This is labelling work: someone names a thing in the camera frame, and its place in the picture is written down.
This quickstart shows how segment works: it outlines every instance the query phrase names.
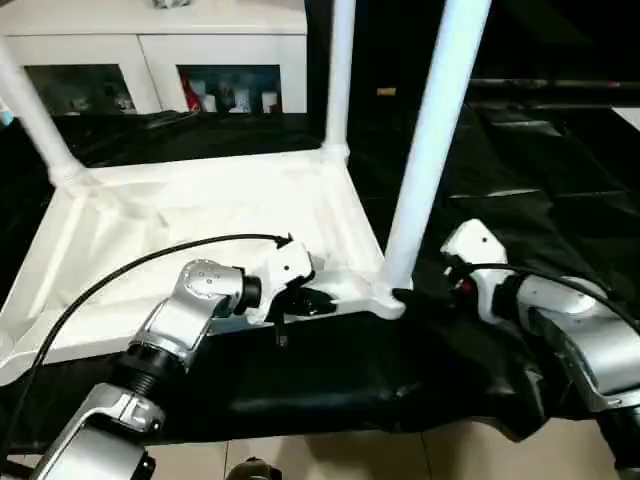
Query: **black cloth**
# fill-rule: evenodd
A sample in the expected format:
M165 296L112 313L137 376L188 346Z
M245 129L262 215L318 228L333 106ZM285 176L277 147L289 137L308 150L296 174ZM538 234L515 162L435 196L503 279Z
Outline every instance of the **black cloth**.
M88 166L317 148L321 129L304 116L163 113L61 118ZM352 118L349 170L378 240L385 244L412 125ZM360 314L289 328L276 348L263 329L212 337L167 400L157 443L377 428L420 431L461 418L490 421L514 439L552 416L584 411L543 348L524 344L449 306L438 250L480 218L514 264L606 285L640 314L640 205L633 175L639 133L611 111L509 113L465 109L414 276L405 316ZM22 128L0 132L0 301L51 198L45 168ZM29 398L16 453L40 452L112 356L46 366ZM0 389L0 431L22 379Z

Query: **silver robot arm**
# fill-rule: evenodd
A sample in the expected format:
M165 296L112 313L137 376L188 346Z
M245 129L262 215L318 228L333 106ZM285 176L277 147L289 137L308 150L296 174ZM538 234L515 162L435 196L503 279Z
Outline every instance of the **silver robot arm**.
M628 321L569 286L507 268L507 254L479 220L462 224L441 251L458 264L503 264L470 269L457 287L475 296L480 318L544 339L578 390L616 458L623 479L640 479L640 335ZM597 285L567 278L606 298Z
M139 440L162 428L159 392L189 372L211 322L247 309L264 316L278 293L312 274L309 255L297 242L278 249L257 276L210 260L185 265L171 295L121 355L110 382L93 388L31 479L151 478L155 462Z

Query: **black wire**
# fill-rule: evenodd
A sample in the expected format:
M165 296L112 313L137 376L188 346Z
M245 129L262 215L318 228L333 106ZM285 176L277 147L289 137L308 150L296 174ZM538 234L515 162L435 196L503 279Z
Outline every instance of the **black wire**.
M513 266L506 263L465 263L463 265L452 267L450 275L453 276L453 278L456 278L457 276L462 278L468 276L470 273L475 272L476 270L509 270L514 273L533 275L536 277L544 278L559 285L563 285L567 288L571 288L577 292L582 293L583 295L586 295L587 297L593 298L597 302L607 307L613 313L618 315L622 320L624 320L624 322L629 325L638 335L640 335L640 325L638 324L638 320L633 318L621 306L612 302L605 296L592 291L591 289L589 289L589 287L586 287L573 280L554 275L552 273L546 273L534 268Z
M190 248L199 247L202 245L208 245L210 243L218 243L218 242L228 242L232 240L271 240L276 242L278 246L285 245L290 241L290 239L285 237L279 237L277 235L263 235L258 233L246 233L246 234L237 234L237 235L224 235L219 237L211 237L204 238L202 240L195 240L193 242L182 243L180 245L174 245L172 247L164 248L162 250L158 250L157 252L150 253L143 257L140 257L134 260L131 263L128 263L117 270L111 272L106 277L98 280L91 287L85 290L78 298L74 300L74 302L67 307L67 309L60 315L56 323L53 325L47 337L44 339L40 350L36 355L36 358L33 360L33 364L31 365L31 369L27 374L27 378L24 382L24 386L22 387L22 392L20 393L20 397L18 398L18 402L11 413L11 417L9 419L9 424L4 433L4 438L2 440L2 448L0 449L0 476L2 475L5 467L5 462L7 461L7 457L9 456L9 451L11 449L11 440L13 438L14 431L18 425L20 420L20 415L22 414L22 409L24 408L24 404L26 402L27 396L29 395L29 391L31 390L31 386L33 385L33 381L36 378L36 375L42 368L44 363L44 359L51 348L56 336L69 319L73 313L82 306L84 302L86 302L91 296L93 296L98 290L105 287L107 284L111 283L118 277L121 277L125 273L133 270L134 268L142 265L143 263L149 262L151 260L155 260L156 258L163 257L165 255L169 255L175 252L179 252L182 250L187 250Z

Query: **white pipe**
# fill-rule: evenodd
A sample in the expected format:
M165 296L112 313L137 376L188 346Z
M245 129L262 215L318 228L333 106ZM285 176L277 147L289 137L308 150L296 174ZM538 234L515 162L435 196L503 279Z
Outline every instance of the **white pipe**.
M51 183L62 186L67 179L80 175L84 167L69 151L24 68L13 61L1 36L0 93L47 164Z
M351 91L351 58L356 21L356 0L334 0L331 33L331 67L325 147L343 149L348 155L347 119Z
M411 282L491 6L447 0L378 282Z

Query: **floor tile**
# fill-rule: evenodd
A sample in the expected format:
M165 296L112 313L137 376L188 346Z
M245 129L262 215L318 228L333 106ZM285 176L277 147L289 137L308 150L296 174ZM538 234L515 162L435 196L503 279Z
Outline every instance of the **floor tile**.
M595 422L553 420L516 444L461 422L424 433L433 480L617 480Z
M418 434L353 432L229 442L227 469L258 457L285 480L427 480Z
M149 447L153 480L223 480L226 442Z

